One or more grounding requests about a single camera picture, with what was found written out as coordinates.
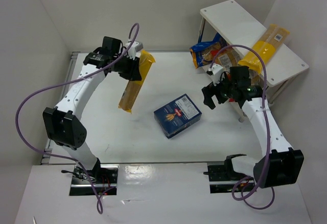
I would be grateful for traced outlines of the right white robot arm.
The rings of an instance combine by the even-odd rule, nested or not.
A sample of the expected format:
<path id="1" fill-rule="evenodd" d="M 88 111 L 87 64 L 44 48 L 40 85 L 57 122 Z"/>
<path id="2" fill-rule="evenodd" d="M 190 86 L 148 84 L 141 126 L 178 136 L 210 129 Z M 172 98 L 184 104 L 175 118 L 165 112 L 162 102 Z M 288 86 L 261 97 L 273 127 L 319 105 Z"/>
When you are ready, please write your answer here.
<path id="1" fill-rule="evenodd" d="M 230 99 L 236 102 L 250 121 L 263 154 L 260 160 L 244 154 L 226 157 L 224 164 L 229 176 L 249 176 L 260 188 L 296 183 L 304 155 L 283 136 L 263 97 L 263 89 L 252 85 L 248 67 L 235 66 L 226 72 L 215 64 L 207 74 L 212 82 L 202 88 L 204 104 L 214 109 L 214 96 L 219 104 Z"/>

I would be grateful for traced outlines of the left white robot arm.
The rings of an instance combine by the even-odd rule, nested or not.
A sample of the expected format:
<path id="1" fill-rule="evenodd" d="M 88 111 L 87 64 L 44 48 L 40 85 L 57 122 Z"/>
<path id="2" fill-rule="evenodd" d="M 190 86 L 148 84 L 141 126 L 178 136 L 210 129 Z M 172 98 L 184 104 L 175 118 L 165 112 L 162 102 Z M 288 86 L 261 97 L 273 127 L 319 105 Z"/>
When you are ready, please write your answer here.
<path id="1" fill-rule="evenodd" d="M 45 108 L 43 120 L 47 136 L 63 147 L 70 157 L 82 163 L 93 181 L 100 180 L 109 172 L 101 168 L 100 160 L 86 143 L 87 130 L 81 123 L 83 110 L 98 85 L 111 72 L 129 81 L 141 80 L 137 52 L 143 49 L 141 42 L 129 41 L 125 46 L 118 39 L 105 36 L 101 47 L 89 53 L 81 68 L 79 78 L 65 97 L 54 107 Z"/>

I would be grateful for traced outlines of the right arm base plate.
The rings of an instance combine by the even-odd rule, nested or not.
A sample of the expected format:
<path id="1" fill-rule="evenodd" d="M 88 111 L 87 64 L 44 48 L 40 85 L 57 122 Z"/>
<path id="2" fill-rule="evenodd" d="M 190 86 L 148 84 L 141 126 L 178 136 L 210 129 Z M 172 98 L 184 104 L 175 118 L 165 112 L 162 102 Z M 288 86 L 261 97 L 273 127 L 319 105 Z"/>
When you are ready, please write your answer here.
<path id="1" fill-rule="evenodd" d="M 242 173 L 229 173 L 223 161 L 207 163 L 207 170 L 203 173 L 208 176 L 211 194 L 231 193 L 233 186 L 242 178 Z"/>

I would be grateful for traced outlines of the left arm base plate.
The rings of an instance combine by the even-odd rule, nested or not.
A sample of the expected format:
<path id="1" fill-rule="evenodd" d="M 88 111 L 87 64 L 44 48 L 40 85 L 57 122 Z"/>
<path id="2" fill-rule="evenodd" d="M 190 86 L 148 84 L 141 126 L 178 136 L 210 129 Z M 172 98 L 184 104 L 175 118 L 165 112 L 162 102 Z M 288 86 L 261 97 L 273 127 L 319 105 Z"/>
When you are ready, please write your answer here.
<path id="1" fill-rule="evenodd" d="M 105 169 L 105 172 L 101 173 L 99 177 L 94 178 L 90 175 L 97 194 L 103 194 L 104 196 L 116 195 L 119 166 L 117 164 L 103 164 L 101 167 Z M 74 170 L 63 169 L 61 172 L 72 176 L 70 196 L 94 195 L 91 184 L 81 168 L 75 166 Z"/>

